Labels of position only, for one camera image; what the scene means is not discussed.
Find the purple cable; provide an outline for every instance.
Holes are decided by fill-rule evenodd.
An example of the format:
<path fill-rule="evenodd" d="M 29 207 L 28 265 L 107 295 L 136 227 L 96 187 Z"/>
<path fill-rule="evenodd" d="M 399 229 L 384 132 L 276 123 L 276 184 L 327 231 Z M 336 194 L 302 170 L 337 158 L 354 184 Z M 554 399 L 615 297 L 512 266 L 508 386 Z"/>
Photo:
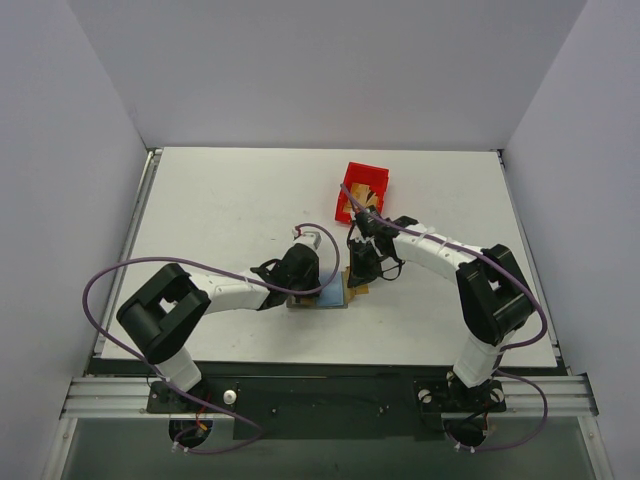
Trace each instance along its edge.
<path fill-rule="evenodd" d="M 331 233 L 324 227 L 322 227 L 321 225 L 317 225 L 315 223 L 301 223 L 300 225 L 297 226 L 297 228 L 303 228 L 303 227 L 310 227 L 310 228 L 315 228 L 317 230 L 320 230 L 322 233 L 324 233 L 327 238 L 331 241 L 331 244 L 333 245 L 333 248 L 336 252 L 336 263 L 335 266 L 333 268 L 333 271 L 331 272 L 331 275 L 329 276 L 329 278 L 327 279 L 327 281 L 323 284 L 320 285 L 317 288 L 314 288 L 312 290 L 305 290 L 305 291 L 296 291 L 296 290 L 289 290 L 286 288 L 282 288 L 282 287 L 277 287 L 275 285 L 269 285 L 268 283 L 265 282 L 261 282 L 259 280 L 254 280 L 252 278 L 245 278 L 242 275 L 238 275 L 236 273 L 232 273 L 232 272 L 227 272 L 225 270 L 221 270 L 219 268 L 215 268 L 215 267 L 210 267 L 208 265 L 204 265 L 202 263 L 199 262 L 194 262 L 192 260 L 186 260 L 184 258 L 177 258 L 177 257 L 141 257 L 141 258 L 133 258 L 133 259 L 129 259 L 129 260 L 125 260 L 119 263 L 116 263 L 115 265 L 112 265 L 111 267 L 105 268 L 103 270 L 100 270 L 98 273 L 96 273 L 93 277 L 91 277 L 89 279 L 89 281 L 87 282 L 87 284 L 84 287 L 84 291 L 82 292 L 82 309 L 84 310 L 84 314 L 87 317 L 87 320 L 89 320 L 89 323 L 91 323 L 91 325 L 93 326 L 93 328 L 95 328 L 98 332 L 100 332 L 102 335 L 104 335 L 105 338 L 111 340 L 113 343 L 115 343 L 117 346 L 119 346 L 120 348 L 122 348 L 125 352 L 133 355 L 134 357 L 136 357 L 138 360 L 140 360 L 141 362 L 143 362 L 145 365 L 147 365 L 157 376 L 158 378 L 160 378 L 160 380 L 162 380 L 171 390 L 173 390 L 174 392 L 176 392 L 178 395 L 181 395 L 182 397 L 186 398 L 187 400 L 190 400 L 192 402 L 195 402 L 199 405 L 202 405 L 203 407 L 209 408 L 211 410 L 213 410 L 214 412 L 218 412 L 218 413 L 223 413 L 225 415 L 229 415 L 230 417 L 235 418 L 236 420 L 239 420 L 255 429 L 258 430 L 258 434 L 255 435 L 254 437 L 251 437 L 247 440 L 244 440 L 240 443 L 237 443 L 235 445 L 232 445 L 230 447 L 225 447 L 225 448 L 220 448 L 220 449 L 213 449 L 213 450 L 188 450 L 190 453 L 194 453 L 194 454 L 198 454 L 198 455 L 213 455 L 213 454 L 218 454 L 218 453 L 227 453 L 227 452 L 231 452 L 233 450 L 238 450 L 239 448 L 245 447 L 253 442 L 255 442 L 256 440 L 259 440 L 262 435 L 264 434 L 264 430 L 262 429 L 262 427 L 260 425 L 258 425 L 257 423 L 253 422 L 252 420 L 249 420 L 246 417 L 243 417 L 242 415 L 239 415 L 235 412 L 232 412 L 230 410 L 226 410 L 224 408 L 218 407 L 217 405 L 214 405 L 212 403 L 209 403 L 205 400 L 202 400 L 198 397 L 195 397 L 183 390 L 180 390 L 178 387 L 176 387 L 171 381 L 167 381 L 162 373 L 160 372 L 160 370 L 158 370 L 158 368 L 155 365 L 150 364 L 146 358 L 144 358 L 144 356 L 138 352 L 136 352 L 133 348 L 129 347 L 128 345 L 126 345 L 124 342 L 118 340 L 116 337 L 114 337 L 113 335 L 111 335 L 106 329 L 102 328 L 102 326 L 98 323 L 98 321 L 93 317 L 93 314 L 91 313 L 91 310 L 89 309 L 89 292 L 91 291 L 91 287 L 93 286 L 94 283 L 96 283 L 96 281 L 98 281 L 101 277 L 103 277 L 104 275 L 106 275 L 109 272 L 112 272 L 114 270 L 117 270 L 118 268 L 122 268 L 125 267 L 127 265 L 134 265 L 136 263 L 148 263 L 148 262 L 169 262 L 169 263 L 182 263 L 184 265 L 189 265 L 191 267 L 196 267 L 196 268 L 200 268 L 202 270 L 208 271 L 208 272 L 212 272 L 218 275 L 223 275 L 226 277 L 230 277 L 230 278 L 234 278 L 236 280 L 242 280 L 242 281 L 248 281 L 249 283 L 253 283 L 255 285 L 259 285 L 261 287 L 266 287 L 269 288 L 270 290 L 277 290 L 279 292 L 283 292 L 283 293 L 288 293 L 290 295 L 310 295 L 312 293 L 317 293 L 319 291 L 321 291 L 323 288 L 325 288 L 327 285 L 329 285 L 333 279 L 335 278 L 335 276 L 338 273 L 338 269 L 340 268 L 340 249 L 338 247 L 338 243 L 336 242 L 336 239 L 333 238 L 333 235 L 331 235 Z"/>
<path fill-rule="evenodd" d="M 383 225 L 386 225 L 388 227 L 395 228 L 396 230 L 399 230 L 399 231 L 401 231 L 403 233 L 407 233 L 409 235 L 413 235 L 414 237 L 427 238 L 427 239 L 429 239 L 429 240 L 431 240 L 433 242 L 436 242 L 436 243 L 438 243 L 440 245 L 443 245 L 443 244 L 446 243 L 444 240 L 442 240 L 442 239 L 440 239 L 438 237 L 435 237 L 433 235 L 414 232 L 413 230 L 409 230 L 408 228 L 403 228 L 403 227 L 400 227 L 400 226 L 396 225 L 393 222 L 389 222 L 389 221 L 385 220 L 384 218 L 382 218 L 382 217 L 380 217 L 378 215 L 372 215 L 365 207 L 363 207 L 360 203 L 358 203 L 358 201 L 355 198 L 353 198 L 353 195 L 351 195 L 351 192 L 345 186 L 344 183 L 340 185 L 340 188 L 342 188 L 342 191 L 345 193 L 345 195 L 347 196 L 347 198 L 349 199 L 349 201 L 351 202 L 352 205 L 355 205 L 358 210 L 365 212 L 367 215 L 369 215 L 371 218 L 373 218 L 377 222 L 382 223 Z M 529 301 L 531 302 L 533 307 L 536 309 L 536 311 L 540 315 L 540 321 L 542 322 L 542 328 L 540 329 L 540 332 L 538 332 L 538 334 L 535 337 L 530 338 L 529 340 L 525 340 L 523 342 L 512 343 L 510 345 L 505 345 L 504 347 L 502 347 L 501 351 L 505 352 L 505 351 L 511 350 L 513 348 L 528 347 L 529 345 L 533 345 L 538 340 L 542 339 L 547 334 L 547 329 L 548 329 L 549 322 L 547 321 L 547 316 L 545 315 L 544 310 L 542 309 L 542 306 L 540 305 L 538 300 L 536 300 L 536 297 L 533 296 L 533 293 L 531 293 L 531 291 L 527 287 L 525 287 L 516 277 L 511 275 L 509 272 L 507 272 L 504 268 L 502 268 L 500 265 L 498 265 L 496 262 L 494 262 L 490 258 L 487 258 L 484 255 L 482 255 L 481 253 L 478 253 L 478 252 L 476 252 L 474 250 L 471 250 L 470 248 L 466 248 L 466 247 L 463 247 L 461 245 L 455 245 L 455 244 L 450 244 L 450 243 L 447 244 L 447 247 L 451 248 L 452 250 L 457 250 L 459 252 L 464 252 L 464 253 L 466 253 L 468 255 L 473 255 L 478 260 L 486 263 L 491 268 L 496 270 L 498 273 L 503 275 L 507 280 L 509 280 L 511 283 L 513 283 L 516 287 L 518 287 L 518 290 L 520 290 L 529 299 Z"/>
<path fill-rule="evenodd" d="M 502 450 L 509 450 L 510 448 L 516 448 L 516 447 L 519 447 L 521 445 L 524 445 L 529 440 L 532 440 L 534 437 L 536 437 L 544 429 L 545 425 L 547 424 L 547 418 L 549 417 L 549 403 L 547 401 L 547 396 L 544 394 L 542 389 L 537 384 L 535 384 L 534 382 L 532 382 L 528 378 L 524 378 L 524 377 L 520 377 L 519 375 L 513 375 L 511 373 L 503 372 L 502 370 L 496 370 L 495 374 L 500 376 L 500 377 L 512 378 L 514 380 L 518 380 L 520 382 L 524 382 L 527 385 L 531 385 L 533 388 L 535 388 L 538 391 L 538 393 L 540 394 L 540 397 L 542 398 L 542 419 L 540 420 L 540 423 L 538 423 L 538 426 L 534 430 L 532 430 L 526 436 L 522 437 L 520 440 L 517 440 L 517 441 L 512 442 L 512 443 L 507 443 L 505 445 L 493 445 L 493 446 L 488 446 L 488 447 L 477 447 L 477 448 L 473 448 L 473 449 L 472 449 L 472 447 L 469 447 L 468 445 L 463 445 L 460 442 L 458 442 L 458 440 L 456 440 L 451 435 L 449 430 L 446 430 L 447 431 L 447 436 L 451 440 L 456 442 L 456 445 L 460 445 L 460 448 L 463 449 L 463 450 L 472 451 L 474 453 L 484 453 L 484 452 L 499 452 L 499 451 L 502 451 Z"/>
<path fill-rule="evenodd" d="M 435 237 L 433 235 L 414 232 L 413 230 L 409 230 L 408 228 L 403 228 L 403 227 L 400 227 L 400 226 L 396 225 L 395 223 L 389 222 L 389 221 L 385 220 L 384 218 L 382 218 L 382 217 L 380 217 L 378 215 L 372 215 L 364 206 L 362 206 L 360 203 L 358 203 L 358 201 L 353 197 L 353 195 L 351 195 L 351 192 L 349 191 L 349 189 L 346 187 L 346 185 L 344 183 L 340 185 L 340 188 L 345 193 L 345 195 L 347 196 L 347 198 L 349 199 L 349 201 L 351 202 L 352 205 L 355 205 L 355 207 L 358 210 L 360 210 L 362 212 L 365 212 L 367 215 L 369 215 L 371 218 L 373 218 L 377 222 L 382 223 L 383 225 L 386 225 L 388 227 L 395 228 L 396 230 L 399 230 L 401 232 L 407 233 L 409 235 L 413 235 L 414 237 L 424 237 L 424 238 L 432 240 L 432 241 L 434 241 L 434 242 L 436 242 L 436 243 L 438 243 L 440 245 L 443 245 L 445 243 L 444 240 L 442 240 L 442 239 L 440 239 L 438 237 Z M 544 310 L 542 310 L 542 306 L 540 305 L 538 300 L 536 300 L 536 298 L 533 296 L 533 293 L 531 293 L 531 291 L 527 287 L 525 287 L 517 278 L 515 278 L 513 275 L 511 275 L 509 272 L 507 272 L 504 268 L 502 268 L 496 262 L 494 262 L 490 258 L 485 257 L 481 253 L 478 253 L 478 252 L 476 252 L 474 250 L 471 250 L 469 248 L 463 247 L 461 245 L 447 244 L 447 246 L 449 248 L 453 249 L 453 250 L 457 250 L 459 252 L 464 252 L 464 253 L 467 253 L 469 255 L 472 255 L 472 256 L 476 257 L 478 260 L 486 263 L 491 268 L 495 269 L 497 272 L 502 274 L 505 278 L 507 278 L 507 280 L 509 280 L 511 283 L 513 283 L 516 287 L 518 287 L 518 289 L 524 295 L 526 295 L 526 297 L 529 299 L 529 301 L 531 301 L 531 303 L 533 304 L 534 308 L 536 309 L 536 311 L 540 315 L 540 321 L 542 322 L 542 328 L 540 329 L 540 332 L 535 337 L 533 337 L 533 338 L 531 338 L 529 340 L 525 340 L 524 342 L 513 343 L 511 345 L 505 345 L 501 349 L 502 352 L 505 352 L 507 350 L 511 350 L 512 348 L 527 347 L 529 345 L 532 345 L 532 344 L 536 343 L 538 340 L 542 339 L 547 334 L 548 321 L 547 321 L 547 316 L 544 313 Z M 506 445 L 493 446 L 493 447 L 485 447 L 485 448 L 478 447 L 478 448 L 475 448 L 473 450 L 474 452 L 491 452 L 491 451 L 507 450 L 507 449 L 510 449 L 510 448 L 519 447 L 520 445 L 523 445 L 523 444 L 527 443 L 529 440 L 531 440 L 536 435 L 538 435 L 542 431 L 542 429 L 545 427 L 545 425 L 547 423 L 547 417 L 548 417 L 548 414 L 549 414 L 549 405 L 548 405 L 548 402 L 547 402 L 547 397 L 545 396 L 544 392 L 542 391 L 542 389 L 538 385 L 536 385 L 534 382 L 532 382 L 531 380 L 528 380 L 528 379 L 526 379 L 524 377 L 520 377 L 518 375 L 512 375 L 510 373 L 506 373 L 506 372 L 503 372 L 501 370 L 496 370 L 495 374 L 497 374 L 499 376 L 502 376 L 502 377 L 513 378 L 515 380 L 519 380 L 519 381 L 524 382 L 524 383 L 526 383 L 528 385 L 531 385 L 533 388 L 535 388 L 538 391 L 538 393 L 540 393 L 540 396 L 542 397 L 542 403 L 543 403 L 542 420 L 540 421 L 540 423 L 538 424 L 538 426 L 536 427 L 535 430 L 533 430 L 531 433 L 529 433 L 527 436 L 525 436 L 521 440 L 518 440 L 517 442 L 509 443 L 509 444 L 506 444 Z M 457 442 L 457 440 L 455 438 L 453 438 L 448 431 L 447 431 L 447 435 L 449 436 L 449 438 L 451 438 L 452 440 L 455 440 Z M 462 448 L 463 450 L 471 451 L 471 447 L 469 447 L 467 445 L 460 444 L 460 448 Z"/>

